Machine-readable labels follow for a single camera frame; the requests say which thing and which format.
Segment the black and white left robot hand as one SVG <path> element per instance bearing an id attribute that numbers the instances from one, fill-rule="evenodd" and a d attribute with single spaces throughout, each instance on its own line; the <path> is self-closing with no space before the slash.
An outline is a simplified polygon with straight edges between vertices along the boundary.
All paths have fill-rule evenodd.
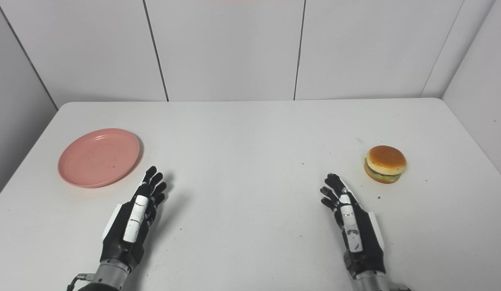
<path id="1" fill-rule="evenodd" d="M 103 238 L 100 261 L 116 260 L 127 266 L 129 272 L 141 263 L 150 227 L 158 207 L 164 202 L 167 184 L 156 166 L 145 173 L 132 199 L 123 203 Z"/>

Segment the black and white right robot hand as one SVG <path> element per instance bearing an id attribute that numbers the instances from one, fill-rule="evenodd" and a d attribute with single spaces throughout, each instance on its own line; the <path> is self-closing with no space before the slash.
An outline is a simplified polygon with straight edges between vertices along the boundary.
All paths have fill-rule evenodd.
<path id="1" fill-rule="evenodd" d="M 353 278 L 372 271 L 386 274 L 384 251 L 372 212 L 365 211 L 339 175 L 329 173 L 320 189 L 321 202 L 333 212 L 346 247 L 343 259 Z"/>

